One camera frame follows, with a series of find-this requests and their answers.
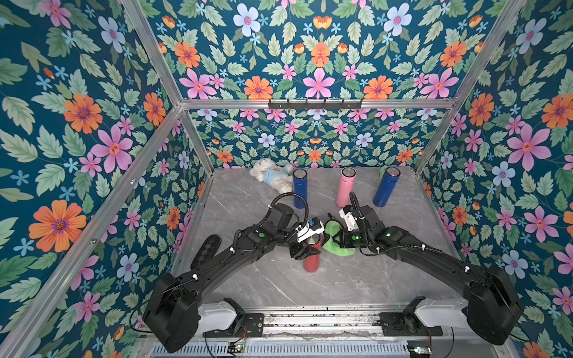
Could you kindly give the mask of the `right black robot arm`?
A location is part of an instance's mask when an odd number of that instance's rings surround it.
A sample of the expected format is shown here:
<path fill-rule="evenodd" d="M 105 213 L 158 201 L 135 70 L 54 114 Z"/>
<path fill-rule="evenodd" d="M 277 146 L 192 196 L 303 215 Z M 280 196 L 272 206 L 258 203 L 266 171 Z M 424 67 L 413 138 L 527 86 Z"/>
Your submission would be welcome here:
<path fill-rule="evenodd" d="M 464 263 L 403 228 L 387 227 L 374 209 L 359 204 L 354 192 L 340 216 L 346 225 L 337 242 L 341 248 L 367 249 L 368 257 L 388 256 L 424 271 L 468 302 L 461 313 L 480 338 L 502 345 L 511 336 L 524 307 L 506 271 Z"/>

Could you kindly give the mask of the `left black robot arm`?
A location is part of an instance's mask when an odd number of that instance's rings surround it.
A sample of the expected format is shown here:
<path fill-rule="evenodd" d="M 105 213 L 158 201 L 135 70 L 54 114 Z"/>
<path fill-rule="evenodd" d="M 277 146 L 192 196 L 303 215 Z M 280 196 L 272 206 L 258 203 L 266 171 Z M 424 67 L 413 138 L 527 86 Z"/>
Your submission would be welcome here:
<path fill-rule="evenodd" d="M 292 207 L 280 203 L 288 196 L 303 199 L 294 192 L 278 195 L 261 221 L 238 230 L 226 249 L 209 258 L 202 256 L 197 267 L 179 276 L 167 274 L 156 283 L 143 321 L 168 353 L 180 350 L 199 333 L 199 326 L 208 321 L 199 313 L 205 297 L 236 271 L 255 263 L 277 246 L 287 246 L 295 260 L 320 254 L 320 250 L 305 242 L 323 234 L 325 225 L 320 219 L 309 217 L 306 201 L 304 216 L 291 222 L 298 215 Z"/>

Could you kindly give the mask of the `green microfiber cloth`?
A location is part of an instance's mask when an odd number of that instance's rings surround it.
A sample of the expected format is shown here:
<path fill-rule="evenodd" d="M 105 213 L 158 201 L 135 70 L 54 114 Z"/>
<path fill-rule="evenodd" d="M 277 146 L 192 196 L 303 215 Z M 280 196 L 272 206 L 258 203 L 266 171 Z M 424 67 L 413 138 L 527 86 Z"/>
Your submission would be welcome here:
<path fill-rule="evenodd" d="M 327 252 L 338 257 L 350 257 L 355 254 L 355 249 L 343 249 L 340 247 L 340 239 L 343 234 L 343 226 L 336 220 L 329 220 L 325 224 L 325 236 L 328 241 L 323 246 Z"/>

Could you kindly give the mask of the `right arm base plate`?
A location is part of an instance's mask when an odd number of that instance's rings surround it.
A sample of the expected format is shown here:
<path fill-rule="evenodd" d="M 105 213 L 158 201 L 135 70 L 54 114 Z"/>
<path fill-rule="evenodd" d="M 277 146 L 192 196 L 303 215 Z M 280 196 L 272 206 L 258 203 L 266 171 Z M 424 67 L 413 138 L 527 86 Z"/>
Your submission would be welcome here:
<path fill-rule="evenodd" d="M 398 312 L 379 314 L 379 325 L 387 337 L 442 337 L 441 327 L 428 328 L 415 315 L 404 315 Z"/>

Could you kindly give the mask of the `red thermos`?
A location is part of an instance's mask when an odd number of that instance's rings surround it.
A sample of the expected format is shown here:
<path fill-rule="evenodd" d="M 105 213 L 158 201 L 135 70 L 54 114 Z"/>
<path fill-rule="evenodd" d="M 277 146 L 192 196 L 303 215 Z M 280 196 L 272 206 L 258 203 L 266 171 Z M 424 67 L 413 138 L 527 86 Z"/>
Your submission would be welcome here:
<path fill-rule="evenodd" d="M 319 235 L 311 237 L 310 239 L 307 240 L 307 247 L 311 247 L 312 249 L 318 251 L 317 254 L 308 256 L 303 260 L 304 270 L 309 273 L 314 273 L 319 269 L 319 261 L 320 261 L 319 255 L 320 255 L 320 249 L 322 248 L 321 239 L 322 237 Z"/>

